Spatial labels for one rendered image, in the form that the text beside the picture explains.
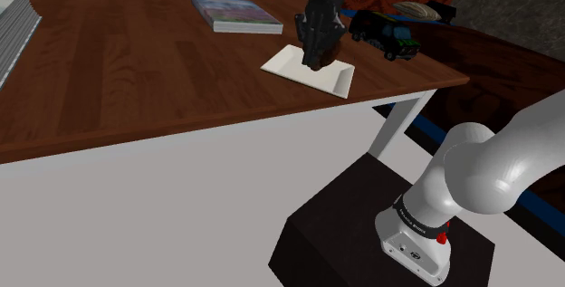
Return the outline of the dark robot stand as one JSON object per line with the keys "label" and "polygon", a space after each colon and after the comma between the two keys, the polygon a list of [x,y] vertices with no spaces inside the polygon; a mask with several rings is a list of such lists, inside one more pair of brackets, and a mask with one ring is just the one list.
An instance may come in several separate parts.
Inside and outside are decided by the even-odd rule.
{"label": "dark robot stand", "polygon": [[287,218],[273,273],[283,287],[431,287],[383,252],[374,225],[410,186],[363,155]]}

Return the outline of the wooden table with white legs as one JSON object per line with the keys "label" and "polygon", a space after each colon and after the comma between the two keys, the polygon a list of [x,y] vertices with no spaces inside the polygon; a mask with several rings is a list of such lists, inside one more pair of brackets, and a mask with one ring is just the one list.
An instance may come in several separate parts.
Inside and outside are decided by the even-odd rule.
{"label": "wooden table with white legs", "polygon": [[264,72],[305,0],[251,0],[279,35],[215,33],[191,0],[30,0],[42,17],[0,90],[0,164],[341,106]]}

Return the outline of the black and green toy truck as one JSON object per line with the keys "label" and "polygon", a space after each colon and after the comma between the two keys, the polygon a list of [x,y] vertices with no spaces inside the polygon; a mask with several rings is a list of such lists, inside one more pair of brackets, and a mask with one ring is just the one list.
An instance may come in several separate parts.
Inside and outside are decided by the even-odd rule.
{"label": "black and green toy truck", "polygon": [[388,15],[370,10],[358,10],[350,21],[351,38],[369,43],[384,53],[389,61],[409,61],[416,57],[421,44],[412,38],[410,28]]}

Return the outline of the white rectangular plate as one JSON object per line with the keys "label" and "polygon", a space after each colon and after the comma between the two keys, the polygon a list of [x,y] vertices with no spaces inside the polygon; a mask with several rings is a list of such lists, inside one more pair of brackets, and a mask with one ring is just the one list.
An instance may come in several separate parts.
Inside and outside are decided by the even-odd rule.
{"label": "white rectangular plate", "polygon": [[355,66],[333,61],[318,71],[313,71],[302,64],[303,50],[287,44],[269,61],[261,66],[261,70],[295,81],[318,91],[347,99]]}

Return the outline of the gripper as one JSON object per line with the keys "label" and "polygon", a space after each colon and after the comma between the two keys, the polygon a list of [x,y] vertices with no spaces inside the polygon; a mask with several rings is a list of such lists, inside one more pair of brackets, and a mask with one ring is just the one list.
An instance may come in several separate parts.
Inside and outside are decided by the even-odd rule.
{"label": "gripper", "polygon": [[295,15],[297,36],[302,43],[302,65],[319,71],[327,65],[327,44],[336,44],[346,32],[340,20],[344,0],[308,0],[303,13]]}

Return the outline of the grey stack of books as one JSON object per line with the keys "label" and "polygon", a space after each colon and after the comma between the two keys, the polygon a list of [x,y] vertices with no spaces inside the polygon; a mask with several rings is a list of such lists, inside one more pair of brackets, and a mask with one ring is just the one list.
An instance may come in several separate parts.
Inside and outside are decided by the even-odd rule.
{"label": "grey stack of books", "polygon": [[30,0],[0,0],[0,90],[42,19]]}

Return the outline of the book with colourful cover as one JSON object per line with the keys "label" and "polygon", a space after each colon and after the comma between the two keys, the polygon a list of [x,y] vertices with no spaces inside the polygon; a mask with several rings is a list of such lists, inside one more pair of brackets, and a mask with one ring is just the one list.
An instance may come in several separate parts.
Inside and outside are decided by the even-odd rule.
{"label": "book with colourful cover", "polygon": [[249,0],[191,0],[215,33],[281,34],[283,24]]}

